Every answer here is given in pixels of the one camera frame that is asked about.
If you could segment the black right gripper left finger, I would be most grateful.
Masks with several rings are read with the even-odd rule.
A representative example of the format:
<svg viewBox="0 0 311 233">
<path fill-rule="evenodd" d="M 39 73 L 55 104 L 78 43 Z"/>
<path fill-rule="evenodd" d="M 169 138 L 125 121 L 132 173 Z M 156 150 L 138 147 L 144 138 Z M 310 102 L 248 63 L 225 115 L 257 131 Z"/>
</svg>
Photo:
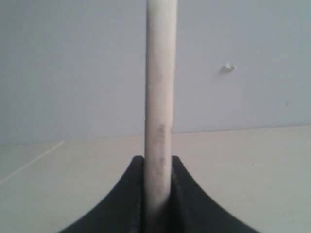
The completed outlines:
<svg viewBox="0 0 311 233">
<path fill-rule="evenodd" d="M 134 156 L 113 189 L 62 233 L 141 233 L 142 156 Z"/>
</svg>

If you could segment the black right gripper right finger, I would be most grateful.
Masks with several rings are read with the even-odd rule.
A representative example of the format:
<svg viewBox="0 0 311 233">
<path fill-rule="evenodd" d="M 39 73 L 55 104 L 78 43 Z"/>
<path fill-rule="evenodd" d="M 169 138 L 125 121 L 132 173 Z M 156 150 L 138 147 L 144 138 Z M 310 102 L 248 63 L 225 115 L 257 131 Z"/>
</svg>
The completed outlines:
<svg viewBox="0 0 311 233">
<path fill-rule="evenodd" d="M 172 157 L 171 233 L 257 233 L 215 202 L 190 175 L 178 156 Z"/>
</svg>

